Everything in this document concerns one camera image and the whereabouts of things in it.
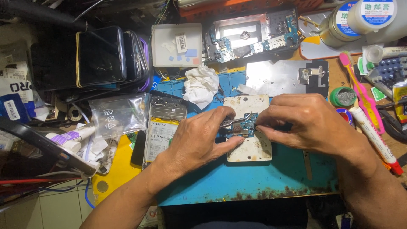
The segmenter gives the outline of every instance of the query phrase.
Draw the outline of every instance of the plastic bag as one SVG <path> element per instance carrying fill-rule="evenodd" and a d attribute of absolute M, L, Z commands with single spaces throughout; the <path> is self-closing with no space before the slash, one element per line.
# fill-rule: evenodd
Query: plastic bag
<path fill-rule="evenodd" d="M 151 95 L 140 93 L 90 100 L 96 138 L 114 138 L 147 129 Z"/>

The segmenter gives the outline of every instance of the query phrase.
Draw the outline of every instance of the tweezers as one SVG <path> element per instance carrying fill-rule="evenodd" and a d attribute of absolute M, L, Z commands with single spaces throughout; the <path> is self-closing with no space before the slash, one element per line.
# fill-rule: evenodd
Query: tweezers
<path fill-rule="evenodd" d="M 251 112 L 251 113 L 250 113 L 247 117 L 245 117 L 245 118 L 232 119 L 232 120 L 224 121 L 224 122 L 221 123 L 221 126 L 219 126 L 219 129 L 222 129 L 222 128 L 231 126 L 231 125 L 233 125 L 233 124 L 235 124 L 235 123 L 241 123 L 241 122 L 247 121 L 247 120 L 250 119 L 250 117 L 252 116 L 252 114 L 253 114 L 253 112 Z"/>

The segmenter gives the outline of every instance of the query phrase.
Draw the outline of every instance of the left hand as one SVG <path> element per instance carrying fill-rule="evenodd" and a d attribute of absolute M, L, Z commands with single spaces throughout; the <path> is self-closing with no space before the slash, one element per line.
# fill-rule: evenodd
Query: left hand
<path fill-rule="evenodd" d="M 170 170 L 181 175 L 217 159 L 245 140 L 243 137 L 232 137 L 226 142 L 215 143 L 223 120 L 235 115 L 231 107 L 220 106 L 181 120 L 171 145 L 157 159 L 164 159 Z"/>

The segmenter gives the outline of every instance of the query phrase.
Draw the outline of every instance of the tile floor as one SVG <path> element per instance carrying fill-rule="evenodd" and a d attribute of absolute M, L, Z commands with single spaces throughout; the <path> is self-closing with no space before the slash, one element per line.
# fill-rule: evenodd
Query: tile floor
<path fill-rule="evenodd" d="M 76 181 L 53 188 L 71 185 Z M 92 188 L 88 198 L 94 205 Z M 0 229 L 77 229 L 91 211 L 85 200 L 85 186 L 63 193 L 49 192 L 0 213 Z"/>

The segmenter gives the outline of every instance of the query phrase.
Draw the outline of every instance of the toothbrush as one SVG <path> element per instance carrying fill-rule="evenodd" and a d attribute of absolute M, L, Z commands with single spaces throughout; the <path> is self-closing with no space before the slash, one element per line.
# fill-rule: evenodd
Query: toothbrush
<path fill-rule="evenodd" d="M 355 73 L 353 72 L 349 56 L 346 53 L 341 53 L 339 59 L 342 62 L 342 65 L 348 70 L 349 76 L 353 81 L 355 87 L 355 92 L 359 98 L 359 107 L 362 108 L 370 122 L 376 127 L 379 134 L 385 132 L 383 127 L 382 119 L 380 118 L 379 112 L 376 109 L 376 102 L 374 99 L 368 96 L 367 90 L 363 84 L 357 81 Z"/>

